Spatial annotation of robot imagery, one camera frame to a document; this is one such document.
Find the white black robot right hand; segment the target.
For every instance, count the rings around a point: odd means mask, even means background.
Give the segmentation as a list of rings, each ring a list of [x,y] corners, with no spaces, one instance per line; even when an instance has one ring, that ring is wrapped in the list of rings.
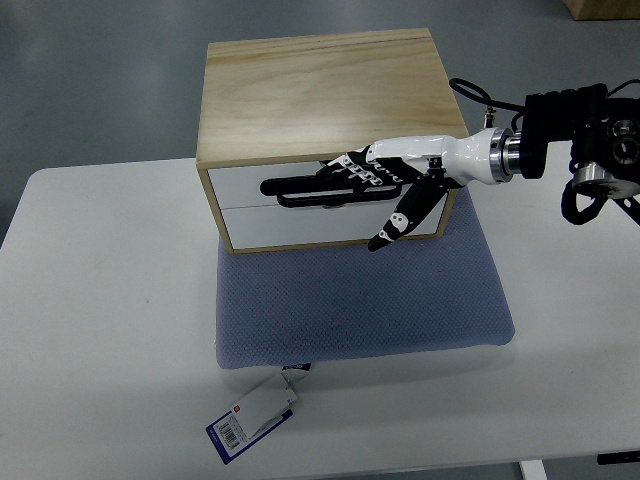
[[[339,190],[348,203],[369,201],[407,187],[379,233],[368,242],[375,252],[413,232],[451,190],[472,181],[497,185],[520,171],[520,135],[485,128],[466,138],[448,135],[379,140],[325,161],[314,178],[324,191]]]

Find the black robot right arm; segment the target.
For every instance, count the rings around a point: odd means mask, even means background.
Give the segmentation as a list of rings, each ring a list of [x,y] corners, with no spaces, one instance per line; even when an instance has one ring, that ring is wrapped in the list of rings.
[[[532,94],[522,105],[495,100],[465,79],[453,78],[449,86],[486,106],[486,128],[493,125],[497,108],[514,113],[512,131],[490,142],[489,166],[498,181],[514,174],[541,178],[548,146],[571,143],[568,169],[572,178],[562,194],[561,213],[569,223],[584,225],[609,200],[634,222],[639,221],[639,100],[617,95],[638,83],[635,78],[612,89],[598,83]]]

